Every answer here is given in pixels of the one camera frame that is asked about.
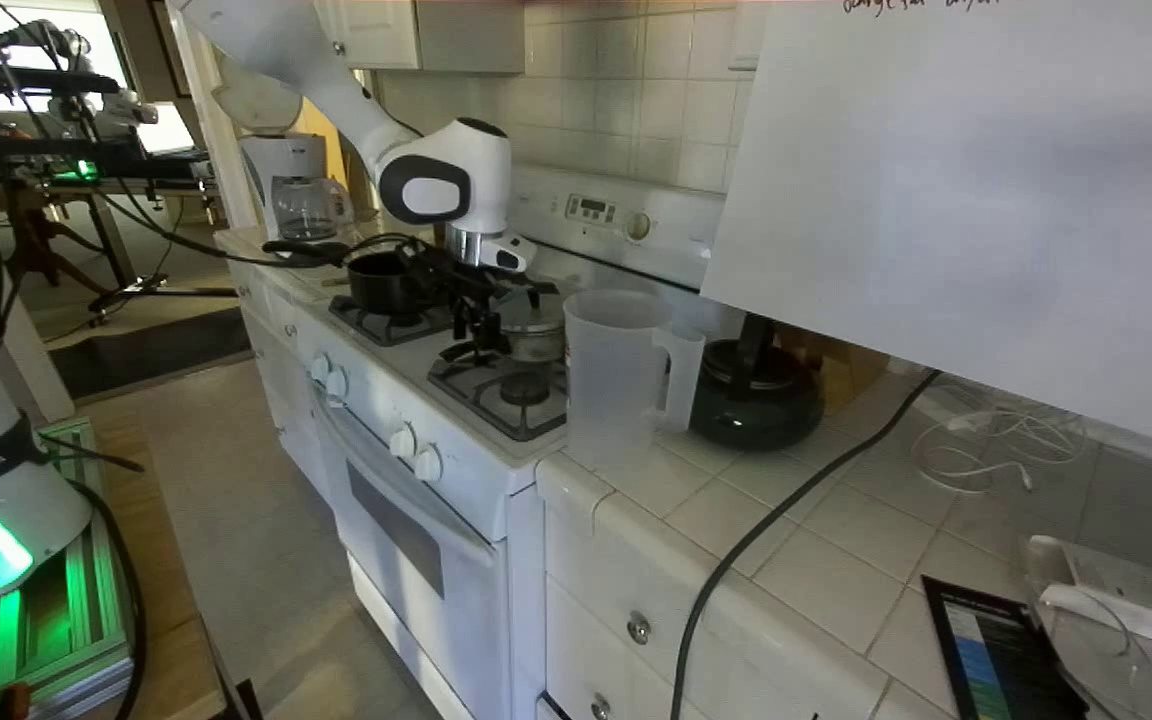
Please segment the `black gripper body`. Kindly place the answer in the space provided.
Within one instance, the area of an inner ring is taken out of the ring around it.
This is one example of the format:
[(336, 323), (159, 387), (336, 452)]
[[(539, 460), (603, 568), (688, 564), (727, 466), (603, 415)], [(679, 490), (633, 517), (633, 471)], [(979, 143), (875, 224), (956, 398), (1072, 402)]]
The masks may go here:
[(537, 254), (537, 248), (511, 233), (449, 228), (444, 242), (452, 250), (449, 304), (455, 321), (480, 316), (496, 293), (496, 275), (522, 275)]

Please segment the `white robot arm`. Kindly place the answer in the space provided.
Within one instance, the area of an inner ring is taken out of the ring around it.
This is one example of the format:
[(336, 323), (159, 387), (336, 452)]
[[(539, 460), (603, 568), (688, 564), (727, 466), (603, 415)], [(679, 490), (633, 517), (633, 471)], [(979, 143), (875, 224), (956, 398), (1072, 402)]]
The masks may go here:
[(358, 151), (389, 216), (432, 224), (458, 266), (518, 275), (537, 248), (507, 228), (511, 138), (470, 114), (411, 133), (329, 48), (312, 0), (170, 0), (225, 59), (312, 100)]

